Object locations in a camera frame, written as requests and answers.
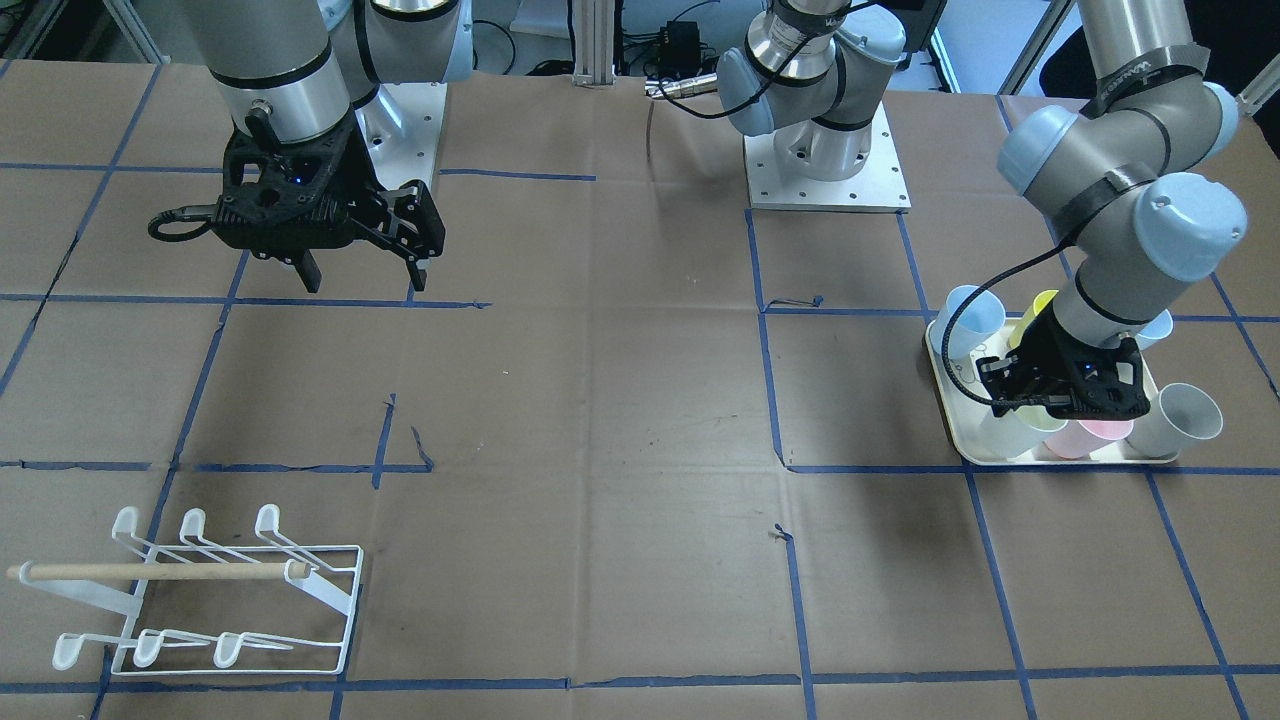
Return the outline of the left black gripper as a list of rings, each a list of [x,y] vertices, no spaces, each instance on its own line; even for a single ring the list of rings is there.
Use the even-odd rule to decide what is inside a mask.
[[[993,414],[1036,405],[1059,419],[1137,419],[1149,411],[1135,340],[1100,348],[1070,336],[1047,306],[1004,357],[975,361]]]

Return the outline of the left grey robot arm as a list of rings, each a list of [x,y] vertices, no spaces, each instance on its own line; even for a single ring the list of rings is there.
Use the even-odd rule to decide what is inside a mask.
[[[1079,111],[1033,113],[997,168],[1050,223],[1056,250],[1085,256],[1015,347],[977,361],[982,392],[969,398],[995,416],[1025,406],[1059,419],[1146,415],[1137,333],[1247,228],[1239,197],[1194,173],[1230,142],[1239,111],[1204,81],[1210,51],[1193,41],[1184,4],[1084,1],[1082,19],[1094,97]],[[788,129],[838,150],[840,160],[800,167],[850,177],[904,45],[902,23],[877,1],[773,1],[718,60],[722,113],[745,136]]]

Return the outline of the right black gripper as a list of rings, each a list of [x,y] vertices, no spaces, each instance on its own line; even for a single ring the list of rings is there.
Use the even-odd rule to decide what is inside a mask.
[[[224,152],[212,232],[233,249],[296,252],[292,266],[308,293],[323,273],[310,250],[367,240],[404,261],[412,287],[426,287],[428,266],[443,254],[445,227],[430,188],[412,179],[383,190],[353,110],[329,131],[283,142],[262,105],[244,115]]]

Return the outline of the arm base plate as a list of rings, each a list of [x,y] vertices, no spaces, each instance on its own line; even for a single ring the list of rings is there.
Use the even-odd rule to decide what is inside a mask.
[[[750,206],[776,211],[904,213],[913,206],[883,105],[842,132],[797,123],[744,140]]]
[[[388,190],[410,181],[434,187],[448,88],[445,83],[381,85],[353,104],[376,176]]]

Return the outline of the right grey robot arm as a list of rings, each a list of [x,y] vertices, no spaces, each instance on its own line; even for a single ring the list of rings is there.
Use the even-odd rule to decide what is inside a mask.
[[[424,290],[445,227],[430,192],[449,82],[472,72],[467,1],[183,1],[234,123],[210,204],[159,213],[148,233],[212,232],[296,270],[364,241]]]

